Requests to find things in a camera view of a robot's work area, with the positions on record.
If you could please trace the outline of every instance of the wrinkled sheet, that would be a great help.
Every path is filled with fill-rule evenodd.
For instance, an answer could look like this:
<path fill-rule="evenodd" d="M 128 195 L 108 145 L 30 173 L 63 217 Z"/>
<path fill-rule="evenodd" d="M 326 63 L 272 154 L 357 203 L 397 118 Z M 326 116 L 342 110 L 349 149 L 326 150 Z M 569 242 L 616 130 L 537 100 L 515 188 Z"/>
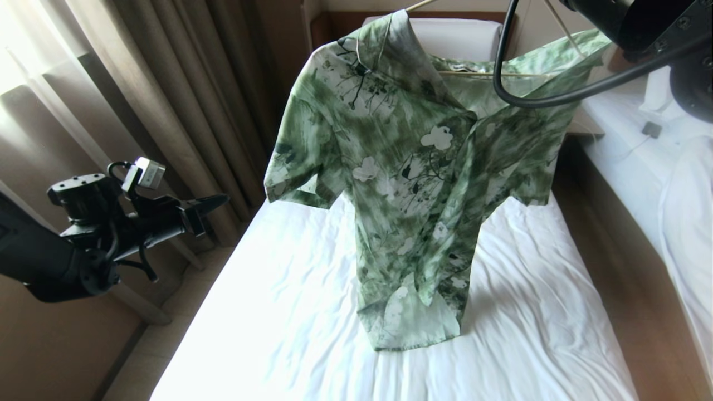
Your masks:
<path fill-rule="evenodd" d="M 152 401 L 636 400 L 559 207 L 483 224 L 462 335 L 375 352 L 359 325 L 354 209 L 265 204 Z"/>

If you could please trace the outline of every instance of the shirt collar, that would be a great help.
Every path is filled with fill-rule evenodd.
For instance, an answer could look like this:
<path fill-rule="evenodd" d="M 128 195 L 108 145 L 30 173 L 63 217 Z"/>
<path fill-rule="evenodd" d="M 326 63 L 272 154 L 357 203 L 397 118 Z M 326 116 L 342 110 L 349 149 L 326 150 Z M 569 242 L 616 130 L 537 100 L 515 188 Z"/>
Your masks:
<path fill-rule="evenodd" d="M 428 54 L 421 48 L 405 10 L 396 11 L 359 30 L 359 63 L 388 76 L 400 87 L 439 103 L 458 102 L 446 89 Z"/>

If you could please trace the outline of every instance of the green floral shirt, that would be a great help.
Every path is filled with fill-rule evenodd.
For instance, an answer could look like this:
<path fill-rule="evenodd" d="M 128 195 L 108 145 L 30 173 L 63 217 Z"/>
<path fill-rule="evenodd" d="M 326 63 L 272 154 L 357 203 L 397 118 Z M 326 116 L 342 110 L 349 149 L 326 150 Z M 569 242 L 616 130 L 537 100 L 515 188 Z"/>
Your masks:
<path fill-rule="evenodd" d="M 610 41 L 574 35 L 513 59 L 506 88 L 533 98 L 583 85 Z M 356 211 L 358 314 L 375 350 L 460 334 L 482 222 L 508 196 L 546 204 L 576 104 L 522 109 L 493 63 L 425 54 L 405 11 L 316 50 L 297 78 L 265 177 L 268 199 Z"/>

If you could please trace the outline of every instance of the headboard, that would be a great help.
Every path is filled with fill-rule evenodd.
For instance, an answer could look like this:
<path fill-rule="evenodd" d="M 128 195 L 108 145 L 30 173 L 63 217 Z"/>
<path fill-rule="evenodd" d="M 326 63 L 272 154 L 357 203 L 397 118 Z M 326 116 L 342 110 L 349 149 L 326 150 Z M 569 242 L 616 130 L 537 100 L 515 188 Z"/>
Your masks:
<path fill-rule="evenodd" d="M 388 14 L 390 11 L 325 11 L 316 16 L 309 25 L 312 34 L 312 49 L 316 49 L 323 44 L 336 41 L 337 39 L 356 31 L 367 17 Z M 482 19 L 485 21 L 495 21 L 503 24 L 505 22 L 504 12 L 488 11 L 413 11 L 409 13 L 411 18 L 460 18 L 460 19 Z M 514 26 L 517 26 L 518 16 L 513 18 Z"/>

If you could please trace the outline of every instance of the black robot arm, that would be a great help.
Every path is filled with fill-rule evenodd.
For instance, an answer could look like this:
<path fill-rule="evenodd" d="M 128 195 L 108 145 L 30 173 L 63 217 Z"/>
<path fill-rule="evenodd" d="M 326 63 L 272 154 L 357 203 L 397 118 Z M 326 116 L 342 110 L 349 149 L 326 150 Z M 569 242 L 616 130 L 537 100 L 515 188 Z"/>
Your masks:
<path fill-rule="evenodd" d="M 114 175 L 117 165 L 128 169 L 126 179 Z M 136 193 L 137 186 L 158 187 L 163 171 L 160 164 L 139 158 L 112 163 L 109 176 L 76 176 L 53 185 L 48 196 L 71 223 L 60 235 L 0 193 L 0 274 L 22 282 L 44 302 L 105 293 L 120 281 L 117 265 L 140 268 L 157 281 L 145 249 L 185 232 L 202 235 L 205 216 L 228 201 L 223 194 L 185 201 Z M 124 212 L 122 193 L 135 211 Z M 141 263 L 125 259 L 137 251 Z"/>

